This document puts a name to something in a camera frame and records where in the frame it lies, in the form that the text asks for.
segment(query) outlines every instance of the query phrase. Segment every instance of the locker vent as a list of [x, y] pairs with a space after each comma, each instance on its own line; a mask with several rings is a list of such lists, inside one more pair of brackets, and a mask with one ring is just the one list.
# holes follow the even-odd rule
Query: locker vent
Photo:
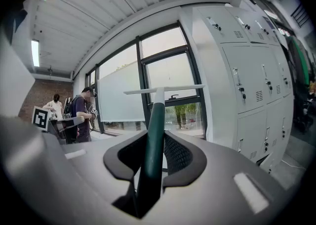
[[256, 156], [256, 154], [257, 154], [257, 151], [252, 152], [252, 153], [250, 154], [250, 159], [254, 158], [254, 157]]
[[240, 31], [234, 31], [235, 35], [237, 38], [243, 38], [243, 35], [241, 34]]
[[259, 35], [259, 38], [260, 38], [260, 39], [264, 40], [264, 38], [263, 38], [263, 36], [262, 36], [261, 33], [258, 33], [258, 35]]
[[262, 98], [262, 91], [257, 91], [256, 92], [256, 97], [257, 97], [257, 102], [263, 100], [263, 98]]

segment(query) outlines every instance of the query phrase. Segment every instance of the dark t-shirt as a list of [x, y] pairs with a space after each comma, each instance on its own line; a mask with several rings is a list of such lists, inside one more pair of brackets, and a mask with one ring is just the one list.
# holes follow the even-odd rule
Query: dark t-shirt
[[[87, 112], [86, 100], [82, 96], [75, 97], [71, 105], [71, 117], [76, 117], [77, 112]], [[85, 119], [83, 123], [78, 125], [79, 137], [89, 135], [89, 120]]]

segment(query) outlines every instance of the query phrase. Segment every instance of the man in dark shirt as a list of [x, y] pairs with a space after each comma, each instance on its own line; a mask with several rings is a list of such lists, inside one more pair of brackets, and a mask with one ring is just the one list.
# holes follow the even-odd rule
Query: man in dark shirt
[[81, 95], [74, 98], [71, 105], [71, 117], [83, 116], [84, 122], [78, 125], [79, 136], [76, 142], [91, 141], [89, 120], [94, 120], [96, 116], [93, 113], [88, 113], [87, 103], [93, 102], [96, 94], [91, 87], [83, 89]]

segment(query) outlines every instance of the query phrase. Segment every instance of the window pane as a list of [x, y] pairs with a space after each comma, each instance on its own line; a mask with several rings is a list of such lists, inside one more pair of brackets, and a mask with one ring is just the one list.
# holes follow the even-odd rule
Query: window pane
[[177, 46], [186, 45], [179, 27], [153, 35], [142, 41], [143, 57], [165, 51]]
[[126, 95], [139, 90], [136, 47], [131, 46], [101, 66], [98, 97], [100, 118], [105, 131], [128, 134], [146, 129], [141, 94]]
[[200, 103], [166, 107], [164, 129], [191, 136], [203, 135]]
[[136, 45], [130, 46], [103, 63], [100, 66], [100, 79], [134, 61], [137, 61]]
[[[164, 86], [184, 86], [193, 85], [193, 76], [186, 53], [175, 55], [160, 61], [146, 65], [148, 84], [150, 88]], [[172, 95], [175, 98], [195, 96], [196, 90], [176, 90], [166, 91], [164, 99], [168, 100]], [[151, 101], [156, 93], [151, 93]]]
[[95, 71], [93, 71], [90, 75], [90, 85], [95, 83]]

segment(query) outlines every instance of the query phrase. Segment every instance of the woman in white shirt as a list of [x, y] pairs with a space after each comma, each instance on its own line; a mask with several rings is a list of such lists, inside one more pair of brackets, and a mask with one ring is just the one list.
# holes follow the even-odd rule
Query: woman in white shirt
[[48, 102], [44, 109], [50, 110], [52, 112], [52, 119], [53, 120], [62, 120], [63, 119], [63, 111], [62, 111], [62, 104], [59, 102], [59, 94], [55, 94], [52, 101]]

